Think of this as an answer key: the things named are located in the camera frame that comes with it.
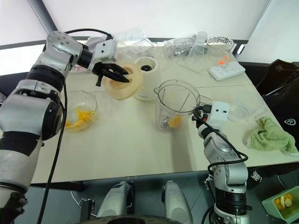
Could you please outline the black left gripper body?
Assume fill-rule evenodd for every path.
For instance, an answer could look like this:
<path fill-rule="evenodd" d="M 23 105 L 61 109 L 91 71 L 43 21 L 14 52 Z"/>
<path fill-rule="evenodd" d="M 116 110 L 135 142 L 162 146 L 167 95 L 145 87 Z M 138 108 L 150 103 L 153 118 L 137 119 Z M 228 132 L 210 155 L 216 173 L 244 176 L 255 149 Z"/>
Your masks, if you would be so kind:
<path fill-rule="evenodd" d="M 113 63 L 96 63 L 92 68 L 92 73 L 97 76 L 96 86 L 101 86 L 103 77 L 113 79 L 115 77 Z"/>

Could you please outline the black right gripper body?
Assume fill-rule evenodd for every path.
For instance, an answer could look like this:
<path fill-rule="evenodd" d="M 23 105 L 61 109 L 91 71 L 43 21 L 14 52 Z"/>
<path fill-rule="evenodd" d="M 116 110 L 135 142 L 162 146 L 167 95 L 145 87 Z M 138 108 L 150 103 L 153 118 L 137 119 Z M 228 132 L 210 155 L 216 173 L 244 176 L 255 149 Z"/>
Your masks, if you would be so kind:
<path fill-rule="evenodd" d="M 211 113 L 211 105 L 199 105 L 193 110 L 192 121 L 207 121 L 208 115 Z"/>

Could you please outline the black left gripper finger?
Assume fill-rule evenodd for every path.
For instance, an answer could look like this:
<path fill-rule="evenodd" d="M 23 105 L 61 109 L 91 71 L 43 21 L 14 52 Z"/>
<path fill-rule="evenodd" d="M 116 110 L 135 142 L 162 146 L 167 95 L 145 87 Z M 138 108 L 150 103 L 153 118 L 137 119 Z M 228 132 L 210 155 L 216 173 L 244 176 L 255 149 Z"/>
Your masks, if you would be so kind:
<path fill-rule="evenodd" d="M 128 75 L 126 71 L 121 71 L 121 72 L 113 72 L 113 71 L 107 71 L 106 72 L 106 77 L 117 81 L 117 82 L 122 82 L 122 83 L 129 83 L 129 80 L 125 77 L 125 75 Z"/>
<path fill-rule="evenodd" d="M 128 75 L 128 72 L 124 68 L 115 63 L 110 64 L 110 70 L 118 75 Z"/>

